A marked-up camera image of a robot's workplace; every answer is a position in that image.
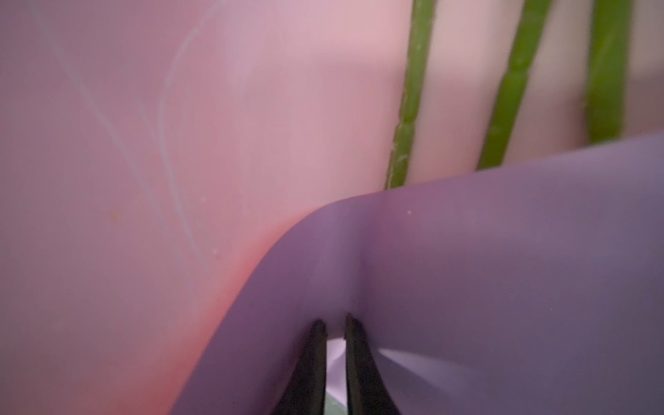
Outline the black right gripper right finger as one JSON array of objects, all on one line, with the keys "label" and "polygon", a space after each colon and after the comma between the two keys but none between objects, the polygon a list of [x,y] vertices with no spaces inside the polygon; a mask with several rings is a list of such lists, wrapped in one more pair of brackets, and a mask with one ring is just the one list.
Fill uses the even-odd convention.
[{"label": "black right gripper right finger", "polygon": [[382,380],[362,323],[347,314],[345,323],[348,414],[401,415]]}]

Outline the white fake rose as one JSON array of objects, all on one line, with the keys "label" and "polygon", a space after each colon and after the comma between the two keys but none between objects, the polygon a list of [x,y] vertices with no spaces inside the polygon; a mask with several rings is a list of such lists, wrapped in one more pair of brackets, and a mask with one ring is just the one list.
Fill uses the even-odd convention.
[{"label": "white fake rose", "polygon": [[478,170],[498,167],[504,161],[552,3],[552,0],[523,2],[508,62],[484,135]]}]

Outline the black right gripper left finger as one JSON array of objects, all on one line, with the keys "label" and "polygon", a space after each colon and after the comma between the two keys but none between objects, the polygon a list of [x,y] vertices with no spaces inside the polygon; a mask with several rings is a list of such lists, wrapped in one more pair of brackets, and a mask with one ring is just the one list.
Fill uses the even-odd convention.
[{"label": "black right gripper left finger", "polygon": [[288,386],[271,411],[272,415],[324,414],[327,342],[328,331],[325,322],[314,321]]}]

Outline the pink purple wrapping paper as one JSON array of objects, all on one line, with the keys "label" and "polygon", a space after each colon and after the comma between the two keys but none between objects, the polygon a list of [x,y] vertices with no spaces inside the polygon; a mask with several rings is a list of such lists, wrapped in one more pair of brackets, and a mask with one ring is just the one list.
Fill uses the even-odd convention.
[{"label": "pink purple wrapping paper", "polygon": [[553,4],[475,173],[522,5],[441,1],[384,192],[408,1],[1,4],[1,411],[266,414],[364,323],[404,414],[663,411],[663,4],[627,138],[585,149],[591,3]]}]

